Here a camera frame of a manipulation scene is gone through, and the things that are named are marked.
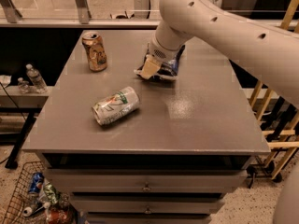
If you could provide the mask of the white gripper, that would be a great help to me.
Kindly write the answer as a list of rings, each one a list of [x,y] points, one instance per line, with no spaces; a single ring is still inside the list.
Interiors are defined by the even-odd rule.
[[[170,61],[174,59],[181,48],[182,45],[179,45],[175,49],[164,48],[158,43],[158,40],[154,36],[149,42],[149,54],[146,56],[146,61],[144,61],[140,76],[144,79],[150,79],[161,69],[161,61]]]

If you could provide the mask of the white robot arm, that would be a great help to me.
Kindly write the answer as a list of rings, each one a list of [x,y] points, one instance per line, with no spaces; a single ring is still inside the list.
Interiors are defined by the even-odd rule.
[[[193,37],[299,108],[299,37],[226,12],[215,0],[160,0],[160,21],[140,76],[149,79]]]

